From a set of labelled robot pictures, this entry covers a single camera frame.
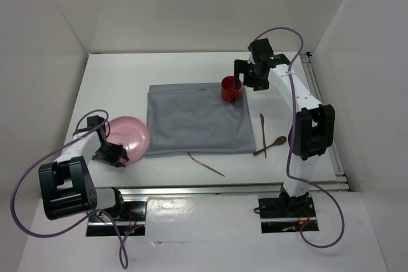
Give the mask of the copper spoon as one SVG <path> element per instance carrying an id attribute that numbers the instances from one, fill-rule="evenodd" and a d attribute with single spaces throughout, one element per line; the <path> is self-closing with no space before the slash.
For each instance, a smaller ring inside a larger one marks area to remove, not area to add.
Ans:
<path id="1" fill-rule="evenodd" d="M 265 153 L 269 148 L 276 147 L 276 146 L 279 146 L 279 145 L 283 145 L 286 142 L 287 142 L 287 138 L 285 136 L 280 136 L 272 144 L 270 144 L 270 145 L 268 145 L 268 146 L 266 146 L 266 147 L 264 147 L 264 148 L 262 148 L 262 149 L 260 149 L 258 151 L 255 151 L 252 155 L 257 156 L 259 154 Z"/>

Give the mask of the red enamel mug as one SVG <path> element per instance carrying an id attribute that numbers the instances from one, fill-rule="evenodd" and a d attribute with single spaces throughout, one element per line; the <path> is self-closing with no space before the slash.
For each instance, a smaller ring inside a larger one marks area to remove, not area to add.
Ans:
<path id="1" fill-rule="evenodd" d="M 234 103 L 240 97 L 242 82 L 234 76 L 226 76 L 221 82 L 221 97 L 224 101 Z"/>

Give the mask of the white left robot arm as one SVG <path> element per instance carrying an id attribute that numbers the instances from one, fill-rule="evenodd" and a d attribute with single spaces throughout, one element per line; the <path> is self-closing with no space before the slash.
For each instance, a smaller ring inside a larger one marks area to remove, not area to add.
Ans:
<path id="1" fill-rule="evenodd" d="M 74 143 L 52 163 L 39 167 L 38 176 L 45 215 L 56 220 L 97 208 L 98 195 L 88 169 L 90 161 L 121 168 L 129 160 L 123 145 L 108 142 L 106 120 L 87 117 L 87 126 L 76 128 Z"/>

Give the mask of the pink plate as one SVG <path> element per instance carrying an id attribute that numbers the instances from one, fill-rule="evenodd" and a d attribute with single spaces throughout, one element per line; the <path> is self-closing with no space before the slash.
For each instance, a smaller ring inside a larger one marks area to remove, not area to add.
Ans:
<path id="1" fill-rule="evenodd" d="M 124 147 L 129 158 L 127 164 L 135 163 L 143 157 L 150 145 L 150 134 L 140 119 L 130 116 L 117 117 L 109 121 L 108 127 L 108 142 Z"/>

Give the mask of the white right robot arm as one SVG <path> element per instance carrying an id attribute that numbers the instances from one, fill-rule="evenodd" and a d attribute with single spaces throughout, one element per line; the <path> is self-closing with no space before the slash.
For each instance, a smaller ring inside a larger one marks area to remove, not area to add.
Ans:
<path id="1" fill-rule="evenodd" d="M 311 94 L 292 70 L 292 61 L 284 54 L 275 54 L 268 39 L 254 40 L 248 49 L 251 53 L 248 60 L 234 62 L 233 88 L 244 85 L 259 91 L 274 86 L 292 112 L 287 178 L 276 208 L 281 214 L 293 217 L 307 207 L 309 182 L 316 164 L 332 146 L 335 110 Z"/>

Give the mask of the grey cloth placemat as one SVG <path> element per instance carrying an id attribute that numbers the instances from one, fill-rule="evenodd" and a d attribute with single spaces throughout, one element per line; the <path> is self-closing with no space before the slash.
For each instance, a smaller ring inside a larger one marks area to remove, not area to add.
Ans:
<path id="1" fill-rule="evenodd" d="M 152 85 L 147 94 L 148 158 L 249 154 L 256 148 L 246 91 L 234 102 L 220 83 Z"/>

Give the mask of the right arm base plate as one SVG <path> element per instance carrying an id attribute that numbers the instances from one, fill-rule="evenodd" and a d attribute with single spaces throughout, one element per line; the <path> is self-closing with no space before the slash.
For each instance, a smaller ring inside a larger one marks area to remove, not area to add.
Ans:
<path id="1" fill-rule="evenodd" d="M 304 226 L 304 232 L 317 232 L 319 225 L 314 208 L 314 202 L 308 197 L 305 204 L 291 211 L 285 211 L 278 198 L 259 198 L 258 206 L 253 212 L 260 217 L 261 232 L 295 233 Z"/>

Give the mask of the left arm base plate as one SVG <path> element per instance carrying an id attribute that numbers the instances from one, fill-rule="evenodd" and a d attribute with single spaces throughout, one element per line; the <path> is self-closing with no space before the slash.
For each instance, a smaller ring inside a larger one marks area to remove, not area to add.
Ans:
<path id="1" fill-rule="evenodd" d="M 144 236 L 145 220 L 147 215 L 147 200 L 136 199 L 124 201 L 121 208 L 118 206 L 107 209 L 115 221 L 121 236 Z M 112 221 L 103 213 L 89 218 L 87 223 L 87 237 L 115 236 L 116 232 Z"/>

